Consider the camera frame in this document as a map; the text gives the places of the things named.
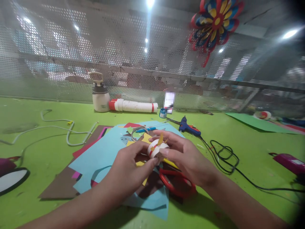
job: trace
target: perforated metal wall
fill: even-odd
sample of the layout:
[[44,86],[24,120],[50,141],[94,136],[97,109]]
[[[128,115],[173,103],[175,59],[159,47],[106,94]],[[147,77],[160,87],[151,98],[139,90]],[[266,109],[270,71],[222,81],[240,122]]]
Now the perforated metal wall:
[[168,90],[176,109],[305,114],[300,49],[234,33],[202,68],[206,55],[188,42],[191,14],[134,6],[1,1],[0,95],[91,103],[95,71],[111,98],[162,107]]

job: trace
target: hand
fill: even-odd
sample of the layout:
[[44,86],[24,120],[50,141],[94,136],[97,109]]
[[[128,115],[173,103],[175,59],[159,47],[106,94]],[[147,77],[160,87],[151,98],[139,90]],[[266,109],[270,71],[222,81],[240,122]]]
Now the hand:
[[[156,135],[163,133],[164,139],[168,139],[167,144],[170,149],[160,149],[160,153],[174,162],[191,182],[203,189],[215,183],[220,172],[190,140],[169,131],[154,130],[153,132]],[[152,142],[158,138],[153,137],[149,141]]]
[[[113,205],[121,204],[142,185],[143,181],[151,174],[158,164],[157,158],[150,159],[147,154],[149,144],[138,141],[118,152],[108,174],[99,184],[101,188],[107,188],[113,201]],[[136,162],[147,161],[141,167]]]

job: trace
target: blue glue gun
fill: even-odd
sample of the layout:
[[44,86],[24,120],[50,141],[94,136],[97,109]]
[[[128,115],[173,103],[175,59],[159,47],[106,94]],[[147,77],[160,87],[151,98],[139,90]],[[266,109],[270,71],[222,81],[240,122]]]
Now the blue glue gun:
[[201,132],[196,127],[194,127],[193,125],[188,125],[186,121],[187,121],[187,119],[184,116],[181,119],[180,126],[179,126],[179,131],[182,131],[182,132],[187,131],[187,132],[193,134],[196,137],[200,136]]

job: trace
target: workbench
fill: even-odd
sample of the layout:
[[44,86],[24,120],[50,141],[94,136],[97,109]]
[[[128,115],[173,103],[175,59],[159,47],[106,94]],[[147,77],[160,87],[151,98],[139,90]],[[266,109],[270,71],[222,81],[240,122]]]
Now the workbench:
[[[97,113],[91,104],[63,103],[36,100],[15,100],[0,98],[1,130],[20,123],[41,120],[40,111],[52,109],[45,119],[69,119],[75,121],[74,131],[89,131],[94,122],[99,125],[117,125],[128,122],[164,121],[158,114],[137,114],[128,112]],[[202,137],[209,142],[216,140],[230,146],[239,157],[238,168],[255,184],[262,187],[291,188],[290,182],[295,175],[272,159],[269,152],[289,153],[305,161],[305,136],[262,132],[253,129],[223,113],[214,115],[197,112],[177,112],[168,117],[180,121],[186,115],[188,124],[195,125]],[[65,122],[52,122],[52,125],[69,128]],[[0,197],[0,228],[10,229],[27,223],[51,212],[67,200],[40,201],[38,196],[51,183],[55,176],[71,161],[72,153],[82,146],[70,147],[66,143],[66,130],[43,128],[22,135],[15,145],[0,143],[0,157],[19,156],[26,148],[23,167],[30,170],[30,177],[18,188]],[[12,142],[17,134],[1,134],[1,139]],[[203,142],[188,133],[183,135],[195,145]],[[70,142],[79,143],[84,134],[71,134]],[[200,152],[214,163],[212,155],[204,149]],[[249,195],[287,222],[292,222],[299,208],[300,194],[289,191],[273,191],[271,194],[252,186],[238,172],[230,179]],[[92,228],[235,228],[231,220],[212,201],[207,193],[197,187],[199,194],[186,200],[183,205],[170,199],[168,220],[163,221],[148,211],[137,208],[120,207],[101,220],[93,223]]]

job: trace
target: spray bottle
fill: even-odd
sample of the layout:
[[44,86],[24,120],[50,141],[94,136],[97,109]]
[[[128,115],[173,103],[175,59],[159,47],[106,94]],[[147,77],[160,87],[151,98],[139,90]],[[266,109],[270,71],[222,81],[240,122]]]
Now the spray bottle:
[[109,111],[110,95],[108,93],[108,88],[103,84],[103,74],[98,72],[91,72],[89,73],[89,75],[95,84],[92,88],[92,99],[94,109],[97,112]]

